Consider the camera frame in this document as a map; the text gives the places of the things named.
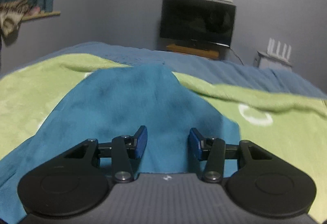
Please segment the teal hooded jacket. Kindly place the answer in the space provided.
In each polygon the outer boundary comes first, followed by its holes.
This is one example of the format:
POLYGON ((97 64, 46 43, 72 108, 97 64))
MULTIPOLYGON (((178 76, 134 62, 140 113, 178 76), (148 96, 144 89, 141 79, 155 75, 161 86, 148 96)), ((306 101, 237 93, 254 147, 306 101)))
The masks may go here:
POLYGON ((208 83, 163 66, 95 71, 59 102, 34 136, 1 160, 1 219, 17 223, 26 214, 17 195, 21 177, 89 138, 105 143, 146 126, 138 172, 193 171, 187 159, 191 128, 238 143, 239 126, 200 97, 208 90, 208 83))

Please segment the green fleece blanket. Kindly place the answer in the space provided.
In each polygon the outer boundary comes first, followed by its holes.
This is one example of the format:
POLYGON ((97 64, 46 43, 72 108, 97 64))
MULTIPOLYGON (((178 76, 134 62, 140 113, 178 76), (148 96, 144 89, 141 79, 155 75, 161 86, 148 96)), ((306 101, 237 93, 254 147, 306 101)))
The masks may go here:
MULTIPOLYGON (((1 160, 34 136, 53 109, 81 81, 100 69, 121 67, 130 66, 90 54, 70 54, 3 77, 1 160)), ((253 141, 313 178, 317 196, 310 214, 317 221, 324 221, 326 99, 208 84, 209 93, 200 97, 239 126, 240 140, 253 141)), ((187 153, 193 164, 191 172, 199 172, 204 164, 187 153)))

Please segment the wooden tv stand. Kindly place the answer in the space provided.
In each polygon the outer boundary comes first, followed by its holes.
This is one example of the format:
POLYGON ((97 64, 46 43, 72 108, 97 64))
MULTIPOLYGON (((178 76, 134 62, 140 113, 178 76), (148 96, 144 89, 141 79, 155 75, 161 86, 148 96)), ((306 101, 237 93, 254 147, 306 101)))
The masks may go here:
POLYGON ((219 59, 219 52, 215 50, 201 50, 198 48, 184 47, 176 44, 167 45, 167 50, 174 53, 184 54, 184 55, 194 55, 199 57, 208 58, 211 60, 219 59))

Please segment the white small cabinet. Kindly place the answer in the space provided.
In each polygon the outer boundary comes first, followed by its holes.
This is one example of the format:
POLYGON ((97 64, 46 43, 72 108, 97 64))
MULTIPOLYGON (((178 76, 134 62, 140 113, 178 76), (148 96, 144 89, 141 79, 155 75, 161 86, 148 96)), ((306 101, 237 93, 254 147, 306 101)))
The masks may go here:
POLYGON ((292 65, 288 61, 284 61, 280 58, 269 56, 265 52, 257 51, 257 54, 253 61, 253 66, 261 69, 280 69, 286 71, 292 71, 292 65))

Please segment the white wifi router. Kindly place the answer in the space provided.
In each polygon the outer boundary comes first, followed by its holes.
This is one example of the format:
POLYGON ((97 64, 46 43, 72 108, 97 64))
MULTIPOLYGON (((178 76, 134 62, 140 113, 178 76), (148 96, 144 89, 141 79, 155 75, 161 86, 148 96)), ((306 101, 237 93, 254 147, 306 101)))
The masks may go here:
POLYGON ((282 44, 280 41, 275 41, 270 38, 266 53, 272 58, 276 58, 283 62, 289 62, 291 56, 292 47, 288 44, 282 44))

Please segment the black television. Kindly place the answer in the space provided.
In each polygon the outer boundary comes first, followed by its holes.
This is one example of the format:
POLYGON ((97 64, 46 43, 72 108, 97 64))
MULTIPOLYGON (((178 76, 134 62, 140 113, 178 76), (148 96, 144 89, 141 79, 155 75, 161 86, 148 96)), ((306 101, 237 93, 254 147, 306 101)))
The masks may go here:
POLYGON ((236 6, 211 0, 162 0, 160 37, 230 47, 236 6))

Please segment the wooden window sill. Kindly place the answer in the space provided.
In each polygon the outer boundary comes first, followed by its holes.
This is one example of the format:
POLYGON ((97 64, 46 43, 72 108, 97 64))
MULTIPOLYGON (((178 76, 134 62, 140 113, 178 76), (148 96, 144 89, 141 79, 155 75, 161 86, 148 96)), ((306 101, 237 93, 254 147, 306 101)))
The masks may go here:
POLYGON ((26 16, 22 17, 22 22, 30 21, 30 20, 34 20, 34 19, 49 18, 52 16, 60 16, 60 15, 61 15, 61 11, 40 12, 39 14, 36 14, 36 15, 26 15, 26 16))

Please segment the patterned cloth on sill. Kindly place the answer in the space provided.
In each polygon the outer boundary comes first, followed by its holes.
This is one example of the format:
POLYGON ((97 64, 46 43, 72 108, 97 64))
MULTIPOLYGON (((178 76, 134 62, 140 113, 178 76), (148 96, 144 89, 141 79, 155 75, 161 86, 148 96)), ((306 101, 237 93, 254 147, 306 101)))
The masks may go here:
POLYGON ((19 29, 24 16, 34 16, 41 11, 39 6, 32 5, 28 0, 14 0, 1 3, 1 33, 7 37, 19 29))

